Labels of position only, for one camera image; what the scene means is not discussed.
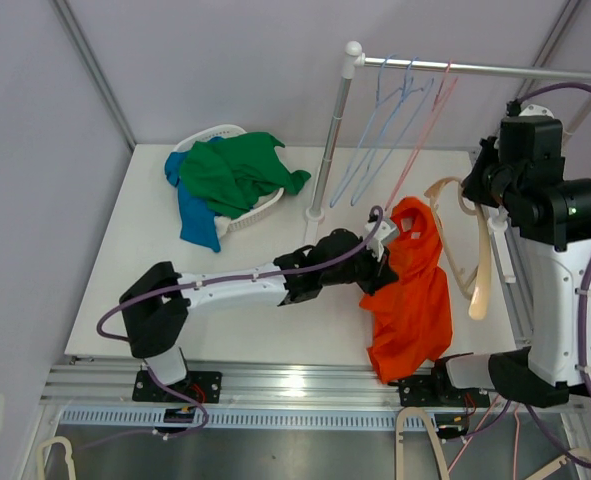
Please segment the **white t shirt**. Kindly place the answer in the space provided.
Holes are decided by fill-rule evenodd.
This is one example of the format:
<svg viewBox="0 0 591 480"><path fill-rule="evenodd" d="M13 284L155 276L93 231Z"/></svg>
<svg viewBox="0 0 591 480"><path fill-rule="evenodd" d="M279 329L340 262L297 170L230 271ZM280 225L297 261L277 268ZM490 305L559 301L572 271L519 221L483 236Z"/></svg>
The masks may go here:
<svg viewBox="0 0 591 480"><path fill-rule="evenodd" d="M214 217L214 225L219 238L223 237L228 232L231 222L232 219L226 216Z"/></svg>

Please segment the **orange t shirt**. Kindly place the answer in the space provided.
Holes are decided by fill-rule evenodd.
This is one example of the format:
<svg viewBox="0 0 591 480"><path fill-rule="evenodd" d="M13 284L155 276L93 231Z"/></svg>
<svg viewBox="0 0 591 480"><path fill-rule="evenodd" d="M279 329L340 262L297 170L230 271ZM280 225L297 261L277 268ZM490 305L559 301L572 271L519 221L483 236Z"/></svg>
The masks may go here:
<svg viewBox="0 0 591 480"><path fill-rule="evenodd" d="M383 384L439 359L453 336L448 280L439 267L443 245L431 209L406 197L393 208L391 220L399 236L389 244L389 264L398 280L360 302L373 317L367 353Z"/></svg>

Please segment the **blue t shirt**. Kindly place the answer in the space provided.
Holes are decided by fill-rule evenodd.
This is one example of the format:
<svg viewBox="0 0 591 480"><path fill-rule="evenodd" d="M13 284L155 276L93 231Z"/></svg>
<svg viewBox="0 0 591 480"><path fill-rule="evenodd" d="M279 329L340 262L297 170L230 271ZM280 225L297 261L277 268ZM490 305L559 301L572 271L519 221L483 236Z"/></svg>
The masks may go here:
<svg viewBox="0 0 591 480"><path fill-rule="evenodd" d="M181 220L180 239L219 253L221 245L215 225L215 213L207 207L203 199L193 196L180 179L180 167L187 156L188 152L172 152L164 165L166 180L177 192Z"/></svg>

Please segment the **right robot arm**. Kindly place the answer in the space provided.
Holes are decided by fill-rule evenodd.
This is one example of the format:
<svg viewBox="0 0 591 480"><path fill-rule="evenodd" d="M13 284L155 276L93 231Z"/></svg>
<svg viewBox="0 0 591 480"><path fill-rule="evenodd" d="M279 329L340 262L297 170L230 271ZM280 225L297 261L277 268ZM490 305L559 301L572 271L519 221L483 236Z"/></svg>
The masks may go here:
<svg viewBox="0 0 591 480"><path fill-rule="evenodd" d="M481 151L463 181L476 205L503 208L529 258L531 344L439 360L430 392L449 405L467 389L547 408L591 396L591 179L567 180L563 125L546 115L512 116Z"/></svg>

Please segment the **green t shirt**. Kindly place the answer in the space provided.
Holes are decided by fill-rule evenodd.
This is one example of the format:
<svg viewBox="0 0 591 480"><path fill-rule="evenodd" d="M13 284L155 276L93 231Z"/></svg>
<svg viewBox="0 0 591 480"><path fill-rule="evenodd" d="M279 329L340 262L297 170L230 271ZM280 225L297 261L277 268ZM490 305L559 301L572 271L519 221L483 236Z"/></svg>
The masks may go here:
<svg viewBox="0 0 591 480"><path fill-rule="evenodd" d="M284 144L267 132L197 142L180 167L188 191L213 212L236 219L279 189L297 195L311 174L289 170L276 153Z"/></svg>

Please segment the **light blue hanger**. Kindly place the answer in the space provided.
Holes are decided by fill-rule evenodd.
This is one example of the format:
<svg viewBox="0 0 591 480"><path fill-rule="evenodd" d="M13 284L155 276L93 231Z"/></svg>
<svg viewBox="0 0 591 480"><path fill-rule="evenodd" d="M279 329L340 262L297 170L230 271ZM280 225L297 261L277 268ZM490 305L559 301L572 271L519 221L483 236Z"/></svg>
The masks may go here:
<svg viewBox="0 0 591 480"><path fill-rule="evenodd" d="M361 201L377 175L388 162L392 151L400 145L417 116L421 113L434 86L434 76L429 76L423 81L416 80L412 68L419 58L415 57L404 70L399 86L394 91L381 96L381 81L383 80L385 67L394 59L394 55L387 57L378 73L375 108L367 123L365 132L369 133L371 131L372 124L383 107L391 104L391 109L377 131L372 144L358 162L358 172L361 177L350 197L351 207L356 206Z"/></svg>
<svg viewBox="0 0 591 480"><path fill-rule="evenodd" d="M381 83L382 83L381 96L384 96L387 93L385 93L383 90L383 80L381 81ZM375 108L375 101L374 101L374 107L372 109L372 112L370 113L367 123L369 122L369 119L371 118L371 114L373 113L374 108ZM377 119L373 122L372 127L371 127L371 131L369 133L365 132L365 129L367 127L367 123L366 123L366 126L364 127L364 130L359 138L357 146L354 148L354 150L351 154L351 157L348 161L348 164L347 164L344 172L342 173L340 180L339 180L338 184L336 185L333 193L331 194L329 204L328 204L328 206L330 208L334 208L339 204L340 200L346 195L347 190L349 189L349 187L351 185L353 185L354 189L355 189L357 181L361 177L361 174L358 172L358 162L362 159L362 157L364 156L364 153L366 152L368 147L372 144L377 131L379 130L380 126L382 125L383 120L385 119L387 114L390 112L390 109L391 109L391 104L389 104L387 107L383 107L379 111Z"/></svg>

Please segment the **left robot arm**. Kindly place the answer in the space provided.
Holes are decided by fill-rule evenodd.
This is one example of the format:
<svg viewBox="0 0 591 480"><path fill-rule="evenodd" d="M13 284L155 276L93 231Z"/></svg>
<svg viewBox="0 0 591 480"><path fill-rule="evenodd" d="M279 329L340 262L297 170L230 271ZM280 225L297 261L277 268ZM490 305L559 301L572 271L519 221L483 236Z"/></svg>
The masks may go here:
<svg viewBox="0 0 591 480"><path fill-rule="evenodd" d="M253 304L286 306L317 298L335 285L355 284L374 294L397 281L389 264L399 232L367 226L366 237L335 229L315 245L221 277L181 274L169 261L146 271L119 299L131 355L152 368L155 389L169 401L184 398L190 375L177 340L193 312Z"/></svg>

